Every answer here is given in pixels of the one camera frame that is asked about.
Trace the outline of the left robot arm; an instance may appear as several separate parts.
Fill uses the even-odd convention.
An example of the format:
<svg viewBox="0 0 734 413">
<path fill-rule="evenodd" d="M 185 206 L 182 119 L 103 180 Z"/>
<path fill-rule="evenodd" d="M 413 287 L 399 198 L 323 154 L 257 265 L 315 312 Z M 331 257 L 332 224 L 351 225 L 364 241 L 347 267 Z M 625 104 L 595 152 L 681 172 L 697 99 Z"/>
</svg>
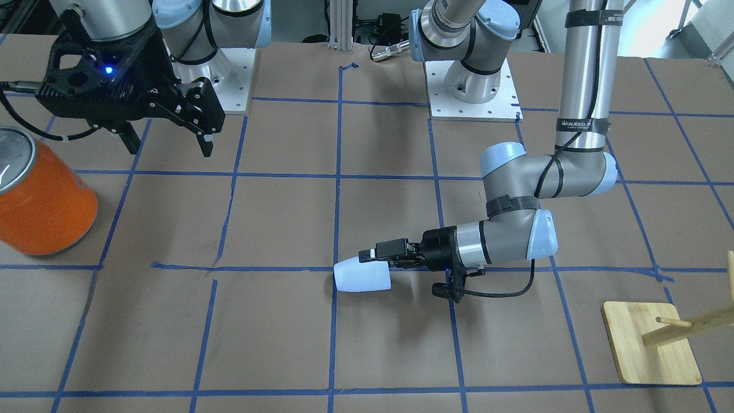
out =
<svg viewBox="0 0 734 413">
<path fill-rule="evenodd" d="M 604 146 L 623 20 L 622 1 L 569 3 L 553 153 L 529 156 L 517 142 L 484 150 L 487 219 L 427 230 L 417 243 L 381 241 L 357 260 L 454 270 L 555 254 L 552 214 L 540 201 L 605 193 L 617 178 Z M 501 68 L 521 22 L 521 13 L 503 1 L 430 1 L 411 13 L 411 56 L 450 61 L 444 83 L 452 98 L 484 104 L 502 91 Z"/>
</svg>

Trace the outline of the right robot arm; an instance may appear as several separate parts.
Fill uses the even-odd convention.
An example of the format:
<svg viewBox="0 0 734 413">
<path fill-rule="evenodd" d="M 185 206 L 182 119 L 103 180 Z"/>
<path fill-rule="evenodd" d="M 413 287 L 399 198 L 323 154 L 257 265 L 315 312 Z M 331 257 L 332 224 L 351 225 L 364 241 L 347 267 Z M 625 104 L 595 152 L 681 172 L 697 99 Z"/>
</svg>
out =
<svg viewBox="0 0 734 413">
<path fill-rule="evenodd" d="M 63 34 L 34 96 L 61 118 L 117 135 L 131 154 L 132 122 L 167 119 L 205 157 L 227 114 L 244 113 L 255 50 L 272 39 L 269 1 L 53 1 Z"/>
</svg>

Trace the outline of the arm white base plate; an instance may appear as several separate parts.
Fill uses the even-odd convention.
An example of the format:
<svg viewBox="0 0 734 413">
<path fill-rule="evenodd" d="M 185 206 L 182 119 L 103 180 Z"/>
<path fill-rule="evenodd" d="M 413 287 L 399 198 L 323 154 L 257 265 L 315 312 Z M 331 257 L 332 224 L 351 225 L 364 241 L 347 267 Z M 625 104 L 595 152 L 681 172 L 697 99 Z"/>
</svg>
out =
<svg viewBox="0 0 734 413">
<path fill-rule="evenodd" d="M 508 60 L 490 75 L 472 73 L 459 61 L 425 62 L 424 70 L 433 120 L 514 122 L 524 118 Z"/>
<path fill-rule="evenodd" d="M 173 70 L 186 83 L 201 76 L 209 78 L 225 114 L 244 115 L 250 102 L 256 56 L 256 49 L 220 49 L 206 63 L 173 63 Z"/>
</svg>

